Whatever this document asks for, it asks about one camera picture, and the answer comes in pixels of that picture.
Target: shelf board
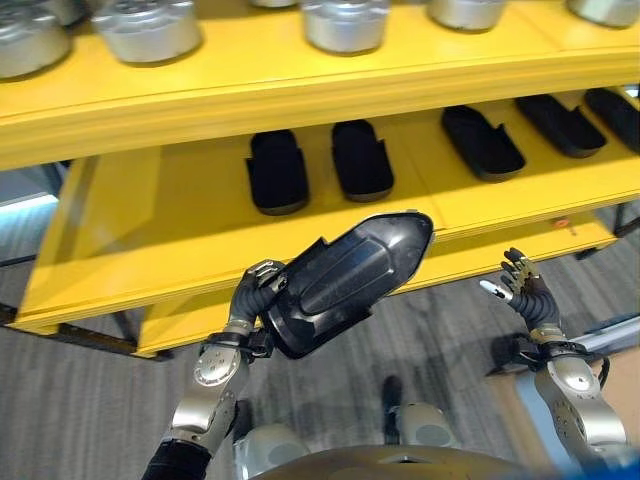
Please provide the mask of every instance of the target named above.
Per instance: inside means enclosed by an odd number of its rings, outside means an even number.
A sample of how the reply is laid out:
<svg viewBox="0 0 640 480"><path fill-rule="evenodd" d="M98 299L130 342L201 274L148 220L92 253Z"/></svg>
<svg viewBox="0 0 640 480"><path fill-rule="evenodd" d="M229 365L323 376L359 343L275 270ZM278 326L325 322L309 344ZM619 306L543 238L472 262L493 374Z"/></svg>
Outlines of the shelf board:
<svg viewBox="0 0 640 480"><path fill-rule="evenodd" d="M551 149L512 101L476 106L508 130L528 159L516 178L476 180L453 151L438 111L372 120L396 184L372 204L345 200L330 125L297 129L311 202L269 217L251 203L244 158L250 136L152 147L77 161L45 236L18 324L42 327L232 287L264 258L288 261L380 212L419 210L448 241L532 223L640 194L640 157L607 134L593 158Z"/></svg>
<svg viewBox="0 0 640 480"><path fill-rule="evenodd" d="M416 209L442 222L393 126L385 139L395 185L382 202L345 200L331 160L331 125L296 130L310 203L283 217L251 201L250 136L153 147L76 161L32 273L18 323L42 326L172 296L233 286L263 258L289 260L382 211Z"/></svg>
<svg viewBox="0 0 640 480"><path fill-rule="evenodd" d="M542 260L615 241L590 213L572 216L571 223L574 233L539 222L444 243L436 239L418 273L394 293L498 270L502 252L511 246ZM199 342L220 331L227 322L232 293L226 289L153 305L142 323L138 353Z"/></svg>
<svg viewBox="0 0 640 480"><path fill-rule="evenodd" d="M512 100L475 104L473 108L492 125L505 124L527 161L516 177L502 183L478 181L458 160L440 126L441 109L394 117L409 158L444 222L441 240L593 210L640 194L640 157L581 103L583 92L554 96L567 108L580 105L605 135L607 145L586 159L566 157L545 140Z"/></svg>
<svg viewBox="0 0 640 480"><path fill-rule="evenodd" d="M197 2L204 45L153 67L119 63L89 25L41 74L0 82L0 169L153 145L318 125L637 80L639 26L599 27L560 0L509 2L473 35L394 3L383 46L360 56L304 40L296 9Z"/></svg>

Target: black cable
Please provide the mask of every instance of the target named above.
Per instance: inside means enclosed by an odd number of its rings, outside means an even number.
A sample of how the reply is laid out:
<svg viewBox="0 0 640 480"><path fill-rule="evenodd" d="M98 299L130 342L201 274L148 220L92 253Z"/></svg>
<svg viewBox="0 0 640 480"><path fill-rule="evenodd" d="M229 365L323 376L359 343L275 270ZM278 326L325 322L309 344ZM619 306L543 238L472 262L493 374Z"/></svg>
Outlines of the black cable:
<svg viewBox="0 0 640 480"><path fill-rule="evenodd" d="M609 367L611 367L609 357L602 357L602 368L600 369L600 373L598 374L598 381L600 382L601 390L604 388L604 384L607 383L607 377L609 376Z"/></svg>

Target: silver canister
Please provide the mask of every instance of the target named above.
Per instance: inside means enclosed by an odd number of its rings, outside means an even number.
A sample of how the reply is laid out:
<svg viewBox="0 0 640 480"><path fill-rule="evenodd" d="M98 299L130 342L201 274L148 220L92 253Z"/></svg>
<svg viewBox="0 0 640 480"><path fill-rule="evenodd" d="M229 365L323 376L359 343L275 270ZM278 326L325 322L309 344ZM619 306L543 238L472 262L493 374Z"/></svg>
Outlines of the silver canister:
<svg viewBox="0 0 640 480"><path fill-rule="evenodd" d="M445 27L482 31L496 26L506 0L430 0L429 16Z"/></svg>
<svg viewBox="0 0 640 480"><path fill-rule="evenodd" d="M284 8L297 4L298 0L249 0L249 3L254 7Z"/></svg>
<svg viewBox="0 0 640 480"><path fill-rule="evenodd" d="M389 0L306 0L301 6L307 40L322 50L353 53L382 44Z"/></svg>
<svg viewBox="0 0 640 480"><path fill-rule="evenodd" d="M626 28L640 15L640 0L567 0L567 8L590 22Z"/></svg>
<svg viewBox="0 0 640 480"><path fill-rule="evenodd" d="M91 22L123 62L168 60L202 43L191 0L116 0Z"/></svg>
<svg viewBox="0 0 640 480"><path fill-rule="evenodd" d="M69 50L71 39L48 10L37 5L0 6L0 78L38 71Z"/></svg>
<svg viewBox="0 0 640 480"><path fill-rule="evenodd" d="M65 26L77 22L89 13L84 0L44 0L40 5L58 17L60 24Z"/></svg>

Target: metal frame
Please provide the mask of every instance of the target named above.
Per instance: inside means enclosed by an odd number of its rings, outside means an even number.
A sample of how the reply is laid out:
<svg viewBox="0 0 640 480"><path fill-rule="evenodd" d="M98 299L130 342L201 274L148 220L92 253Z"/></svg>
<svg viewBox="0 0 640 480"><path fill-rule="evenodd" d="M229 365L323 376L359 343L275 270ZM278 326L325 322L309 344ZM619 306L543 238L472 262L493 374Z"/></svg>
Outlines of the metal frame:
<svg viewBox="0 0 640 480"><path fill-rule="evenodd" d="M624 238L631 232L640 228L640 217L636 217L627 223L623 223L624 211L626 210L627 205L629 205L628 202L620 203L616 206L616 216L613 220L613 234L616 238ZM587 250L576 253L575 258L576 260L584 260L598 251L599 249L597 248L588 248Z"/></svg>
<svg viewBox="0 0 640 480"><path fill-rule="evenodd" d="M10 328L9 324L13 323L17 314L17 308L0 303L0 327ZM112 314L112 318L118 327L118 330L122 333L123 338L106 335L87 328L77 327L69 323L58 324L58 331L51 335L38 335L30 332L23 332L21 330L12 330L62 343L79 345L93 350L101 350L103 352L116 353L118 355L134 356L133 354L138 349L138 340L134 333L134 328L127 318L126 312L116 312ZM156 356L151 358L137 356L135 358L163 362L165 360L172 359L173 354L170 350L163 350L157 352Z"/></svg>
<svg viewBox="0 0 640 480"><path fill-rule="evenodd" d="M9 258L7 260L0 260L0 268L10 267L12 265L19 265L21 263L32 262L36 259L37 255L25 255L24 257Z"/></svg>

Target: robotic arm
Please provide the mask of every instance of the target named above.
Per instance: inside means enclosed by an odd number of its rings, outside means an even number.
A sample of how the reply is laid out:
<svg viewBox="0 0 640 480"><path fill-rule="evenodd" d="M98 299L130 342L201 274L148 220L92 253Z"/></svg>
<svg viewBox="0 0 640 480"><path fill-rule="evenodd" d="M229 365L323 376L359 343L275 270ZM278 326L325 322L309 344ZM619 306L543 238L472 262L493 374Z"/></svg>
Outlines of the robotic arm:
<svg viewBox="0 0 640 480"><path fill-rule="evenodd" d="M205 478L209 461L233 423L249 364L273 351L269 337L254 326L258 314L286 285L286 276L279 275L283 266L265 260L245 272L231 300L229 321L205 342L191 383L143 480Z"/></svg>
<svg viewBox="0 0 640 480"><path fill-rule="evenodd" d="M480 285L519 313L537 346L526 363L536 372L535 386L548 405L556 432L582 465L625 465L632 454L622 422L602 397L600 379L582 345L565 337L553 295L535 265L520 251L505 252L502 276L508 290L487 280Z"/></svg>

